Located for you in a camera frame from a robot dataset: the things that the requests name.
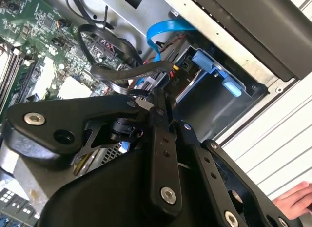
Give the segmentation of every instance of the white wall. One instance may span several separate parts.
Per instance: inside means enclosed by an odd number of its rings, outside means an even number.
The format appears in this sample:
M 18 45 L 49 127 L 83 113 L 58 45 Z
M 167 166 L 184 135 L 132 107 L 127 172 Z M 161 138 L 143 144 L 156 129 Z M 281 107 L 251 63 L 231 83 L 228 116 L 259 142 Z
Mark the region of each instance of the white wall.
M 224 149 L 271 199 L 302 180 L 312 183 L 312 73 Z

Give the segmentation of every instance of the motherboard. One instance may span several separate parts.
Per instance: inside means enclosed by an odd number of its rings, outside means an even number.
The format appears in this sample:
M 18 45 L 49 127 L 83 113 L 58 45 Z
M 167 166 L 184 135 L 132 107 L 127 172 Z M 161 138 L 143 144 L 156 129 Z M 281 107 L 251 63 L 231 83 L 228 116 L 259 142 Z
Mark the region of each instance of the motherboard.
M 0 0 L 0 122 L 16 103 L 114 93 L 90 74 L 77 31 L 44 0 Z M 97 62 L 130 68 L 105 40 L 84 39 Z

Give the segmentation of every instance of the screw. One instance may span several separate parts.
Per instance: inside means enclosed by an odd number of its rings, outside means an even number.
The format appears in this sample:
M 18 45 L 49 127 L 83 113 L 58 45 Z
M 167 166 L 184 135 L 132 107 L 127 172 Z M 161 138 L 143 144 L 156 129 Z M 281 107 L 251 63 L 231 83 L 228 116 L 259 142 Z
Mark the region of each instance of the screw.
M 275 91 L 277 94 L 280 94 L 280 93 L 283 93 L 284 89 L 282 87 L 278 87 L 278 88 L 276 88 Z
M 226 211 L 224 213 L 226 221 L 230 224 L 232 227 L 238 227 L 238 220 L 236 217 L 233 215 L 233 213 Z
M 210 146 L 211 146 L 211 148 L 214 149 L 214 150 L 217 150 L 217 149 L 218 149 L 218 146 L 217 146 L 216 144 L 214 144 L 214 143 L 210 143 Z
M 136 137 L 137 137 L 137 138 L 140 138 L 140 137 L 143 136 L 143 134 L 144 134 L 143 131 L 139 131 L 139 132 L 136 134 Z
M 165 202 L 169 204 L 176 203 L 176 193 L 169 187 L 163 187 L 160 191 L 160 195 Z
M 282 218 L 279 217 L 278 220 L 280 221 L 283 227 L 288 227 L 288 224 Z
M 31 112 L 24 116 L 24 121 L 30 125 L 41 126 L 45 123 L 45 118 L 39 113 Z
M 157 110 L 157 113 L 158 113 L 159 115 L 161 115 L 161 116 L 164 116 L 164 114 L 165 114 L 162 110 L 159 110 L 159 109 Z
M 130 107 L 135 107 L 136 106 L 136 104 L 134 103 L 134 102 L 127 102 L 127 104 L 130 106 Z
M 184 127 L 185 127 L 187 130 L 191 130 L 191 129 L 192 129 L 188 124 L 184 124 Z

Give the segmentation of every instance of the human hand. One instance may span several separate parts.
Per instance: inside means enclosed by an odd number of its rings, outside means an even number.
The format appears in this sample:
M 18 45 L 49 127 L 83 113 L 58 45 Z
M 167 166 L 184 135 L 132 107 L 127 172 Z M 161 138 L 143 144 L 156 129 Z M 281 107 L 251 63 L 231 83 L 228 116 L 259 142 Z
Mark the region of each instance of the human hand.
M 272 202 L 289 220 L 296 219 L 311 212 L 308 208 L 312 204 L 312 184 L 301 182 Z

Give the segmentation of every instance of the black ribbon cable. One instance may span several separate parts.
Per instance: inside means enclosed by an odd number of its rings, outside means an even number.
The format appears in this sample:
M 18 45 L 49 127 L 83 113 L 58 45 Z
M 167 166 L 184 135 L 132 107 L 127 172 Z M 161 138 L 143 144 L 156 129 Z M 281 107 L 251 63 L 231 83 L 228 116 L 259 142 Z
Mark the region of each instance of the black ribbon cable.
M 83 32 L 92 33 L 99 36 L 100 38 L 107 40 L 107 42 L 112 44 L 118 50 L 128 55 L 129 57 L 132 57 L 141 66 L 127 71 L 117 72 L 104 65 L 97 63 L 82 38 Z M 152 62 L 149 64 L 142 65 L 143 60 L 137 54 L 137 51 L 132 45 L 129 46 L 128 42 L 125 42 L 123 39 L 118 38 L 117 36 L 106 30 L 101 30 L 95 25 L 85 24 L 78 28 L 78 43 L 84 55 L 87 57 L 87 60 L 90 62 L 92 66 L 91 67 L 92 75 L 102 80 L 104 84 L 106 84 L 108 87 L 112 88 L 115 92 L 119 94 L 147 97 L 149 95 L 149 91 L 142 89 L 125 88 L 116 84 L 115 82 L 113 82 L 113 80 L 126 80 L 134 77 L 145 77 L 159 72 L 169 73 L 174 66 L 173 63 L 165 61 Z

